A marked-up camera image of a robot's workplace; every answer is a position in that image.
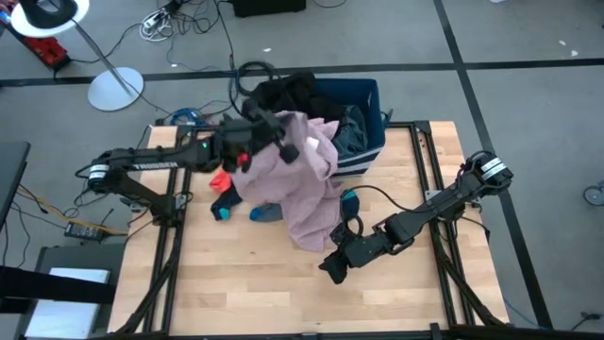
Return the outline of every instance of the metal frame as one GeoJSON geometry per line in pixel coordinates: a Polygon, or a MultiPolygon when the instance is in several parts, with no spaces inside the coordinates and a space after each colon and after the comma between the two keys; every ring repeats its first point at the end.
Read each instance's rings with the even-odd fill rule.
{"type": "MultiPolygon", "coordinates": [[[[434,172],[434,178],[436,182],[436,188],[434,189],[444,189],[443,178],[440,171],[438,158],[436,155],[436,150],[434,148],[434,142],[431,135],[431,130],[429,129],[428,121],[416,121],[416,122],[391,122],[388,125],[388,128],[407,128],[411,135],[411,144],[413,147],[413,155],[415,156],[415,163],[417,165],[417,170],[419,174],[419,181],[422,192],[429,190],[428,176],[426,173],[426,166],[424,164],[424,159],[422,156],[422,149],[419,143],[419,134],[422,133],[426,139],[426,146],[428,157],[430,159],[430,163],[432,165],[432,170],[434,172]]],[[[176,145],[181,145],[182,138],[187,135],[187,133],[191,130],[191,127],[178,127],[176,132],[176,145]]],[[[189,170],[185,170],[183,184],[182,184],[182,193],[189,192],[191,185],[192,172],[189,170]]],[[[171,170],[170,177],[168,178],[168,191],[169,193],[174,193],[174,189],[176,188],[176,170],[171,170]]],[[[438,247],[443,247],[441,243],[441,238],[438,234],[438,223],[433,222],[430,223],[430,236],[432,239],[432,246],[434,251],[437,251],[438,247]]],[[[447,233],[449,250],[451,252],[453,258],[453,264],[458,273],[463,277],[463,268],[461,266],[461,256],[459,252],[459,248],[456,240],[451,237],[452,236],[452,226],[446,225],[445,230],[447,233]]],[[[153,277],[152,282],[157,278],[157,273],[161,271],[163,264],[163,257],[165,253],[165,246],[167,242],[167,232],[168,228],[165,226],[160,227],[159,231],[159,239],[158,245],[156,248],[156,256],[153,267],[153,277]]],[[[178,247],[176,250],[176,255],[179,258],[180,256],[180,244],[182,243],[182,238],[184,234],[184,221],[183,225],[176,228],[175,238],[174,238],[174,247],[178,247]]],[[[445,308],[446,320],[449,325],[449,328],[453,325],[457,325],[457,316],[455,314],[453,297],[451,296],[448,276],[444,267],[436,261],[437,270],[439,273],[439,281],[441,285],[441,291],[443,295],[443,304],[445,308]]],[[[168,279],[167,285],[167,294],[165,297],[164,309],[162,311],[162,320],[160,331],[169,333],[171,326],[171,318],[172,311],[174,307],[174,297],[176,293],[176,280],[177,280],[177,266],[176,269],[170,275],[168,279]]],[[[472,313],[472,309],[467,303],[465,297],[461,296],[462,308],[465,321],[468,325],[474,325],[474,315],[472,313]]],[[[153,317],[155,315],[155,302],[149,309],[147,315],[145,316],[145,323],[143,325],[144,332],[151,332],[153,329],[153,317]]],[[[313,333],[313,334],[263,334],[263,335],[218,335],[218,336],[204,336],[204,335],[191,335],[191,336],[171,336],[171,339],[179,339],[179,340],[196,340],[196,339],[270,339],[270,340],[278,340],[278,339],[438,339],[443,337],[444,332],[440,332],[438,329],[438,324],[431,324],[430,331],[385,331],[385,332],[351,332],[351,333],[313,333]]]]}

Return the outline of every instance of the white lamp base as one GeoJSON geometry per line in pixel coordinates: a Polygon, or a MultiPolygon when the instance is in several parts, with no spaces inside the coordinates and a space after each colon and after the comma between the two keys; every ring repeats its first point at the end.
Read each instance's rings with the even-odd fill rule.
{"type": "Polygon", "coordinates": [[[88,89],[88,101],[101,111],[123,109],[134,103],[143,92],[143,76],[138,71],[129,67],[117,67],[115,70],[125,81],[127,90],[110,71],[98,75],[88,89]]]}

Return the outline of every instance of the floor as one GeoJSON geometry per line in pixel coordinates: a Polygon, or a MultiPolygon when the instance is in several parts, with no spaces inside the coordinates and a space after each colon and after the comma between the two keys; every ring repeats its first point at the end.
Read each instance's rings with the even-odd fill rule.
{"type": "MultiPolygon", "coordinates": [[[[108,51],[124,29],[155,8],[148,0],[94,0],[82,26],[108,51]]],[[[492,144],[515,174],[513,207],[554,327],[570,329],[580,312],[604,313],[604,208],[582,198],[585,187],[604,179],[598,157],[604,126],[598,113],[604,106],[599,90],[604,88],[604,1],[348,0],[332,9],[309,1],[299,13],[246,19],[235,18],[228,4],[221,9],[238,63],[266,60],[278,68],[314,67],[321,77],[371,77],[395,120],[452,120],[466,154],[492,144]],[[528,60],[555,61],[529,68],[516,62],[528,60]],[[466,75],[469,82],[461,81],[466,75]]],[[[207,15],[216,18],[213,4],[207,15]]],[[[93,59],[73,30],[58,39],[72,58],[93,59]]],[[[227,100],[227,79],[190,73],[208,66],[227,69],[228,45],[220,25],[204,35],[178,36],[168,61],[171,43],[145,42],[129,32],[110,60],[147,75],[144,96],[167,111],[227,100]]],[[[0,140],[32,144],[23,184],[59,207],[71,206],[80,191],[73,176],[77,168],[104,150],[134,146],[144,127],[164,115],[142,100],[117,112],[97,111],[87,101],[87,84],[53,85],[52,73],[7,32],[0,50],[0,85],[5,86],[0,104],[6,108],[0,113],[0,140]]],[[[100,63],[72,63],[58,77],[86,82],[102,70],[100,63]]],[[[252,87],[259,81],[250,77],[243,83],[252,87]]],[[[214,103],[208,110],[224,105],[214,103]]],[[[30,202],[17,202],[38,213],[30,202]]],[[[107,224],[125,230],[130,214],[116,197],[83,209],[80,218],[100,222],[111,208],[107,224]]],[[[491,250],[511,321],[534,327],[506,214],[499,199],[484,199],[483,220],[492,231],[491,250]]],[[[41,247],[78,244],[60,229],[28,217],[25,222],[32,240],[24,268],[33,268],[41,247]]],[[[8,225],[7,262],[17,265],[25,244],[17,214],[10,214],[8,225]]],[[[2,329],[15,323],[15,317],[0,316],[2,329]]],[[[604,332],[604,321],[588,321],[580,330],[604,332]]]]}

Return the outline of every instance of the sock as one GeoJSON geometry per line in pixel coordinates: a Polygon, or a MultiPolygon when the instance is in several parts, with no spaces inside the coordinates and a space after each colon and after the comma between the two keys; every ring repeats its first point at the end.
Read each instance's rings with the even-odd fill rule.
{"type": "Polygon", "coordinates": [[[350,221],[359,214],[360,206],[359,198],[354,191],[348,192],[342,198],[342,212],[344,213],[344,221],[350,221]]]}
{"type": "Polygon", "coordinates": [[[266,203],[252,209],[249,219],[255,222],[275,222],[283,219],[283,211],[278,203],[266,203]]]}
{"type": "Polygon", "coordinates": [[[237,190],[234,185],[231,185],[228,190],[221,193],[218,199],[211,205],[211,213],[214,215],[216,221],[227,220],[230,218],[230,209],[243,200],[237,194],[237,190]]]}

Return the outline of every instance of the white cable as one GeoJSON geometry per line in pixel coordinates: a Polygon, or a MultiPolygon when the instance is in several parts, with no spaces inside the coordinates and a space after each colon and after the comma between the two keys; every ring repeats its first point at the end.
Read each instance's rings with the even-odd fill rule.
{"type": "Polygon", "coordinates": [[[139,26],[139,34],[143,40],[152,43],[163,42],[174,33],[170,14],[164,8],[158,9],[144,17],[139,26]]]}

